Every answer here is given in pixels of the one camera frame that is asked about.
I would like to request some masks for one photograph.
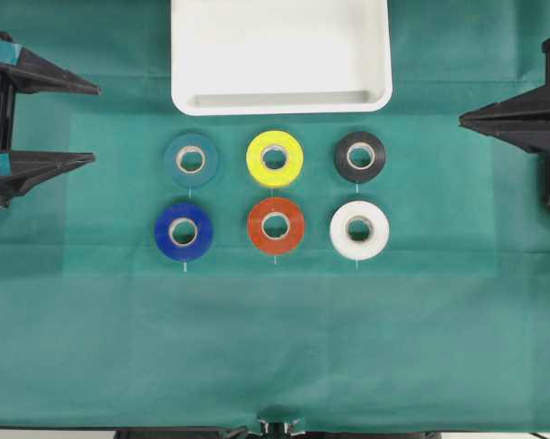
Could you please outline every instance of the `black tape roll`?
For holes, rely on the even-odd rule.
[[[350,161],[353,149],[367,150],[371,163],[366,167],[357,167]],[[378,176],[386,163],[386,150],[383,143],[370,133],[358,132],[348,134],[336,145],[334,157],[340,175],[352,183],[366,183]]]

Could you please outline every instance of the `dark teal tape roll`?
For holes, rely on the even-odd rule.
[[[195,172],[179,168],[179,153],[198,152],[203,157],[203,164]],[[184,134],[177,137],[165,151],[165,170],[175,183],[182,187],[201,187],[213,178],[218,170],[218,151],[213,141],[201,134]]]

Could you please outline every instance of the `white tape roll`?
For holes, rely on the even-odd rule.
[[[370,234],[364,241],[355,241],[349,232],[350,224],[363,221]],[[366,201],[352,201],[334,214],[329,225],[329,236],[339,254],[354,261],[364,261],[377,256],[388,243],[390,226],[386,215]]]

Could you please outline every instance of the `red tape roll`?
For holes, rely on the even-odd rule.
[[[287,232],[279,238],[271,238],[264,232],[264,223],[272,216],[286,220]],[[261,252],[278,256],[294,250],[305,234],[303,212],[286,198],[268,198],[252,209],[248,216],[248,236]]]

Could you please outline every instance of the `white surface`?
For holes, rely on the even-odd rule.
[[[348,233],[353,220],[370,223],[370,236],[366,241],[354,241]],[[329,224],[331,243],[343,257],[354,261],[371,259],[384,250],[388,243],[390,227],[386,215],[366,201],[344,204],[334,214]]]
[[[186,114],[373,112],[393,93],[387,0],[172,0]]]
[[[0,430],[0,439],[113,439],[114,432],[40,432]]]

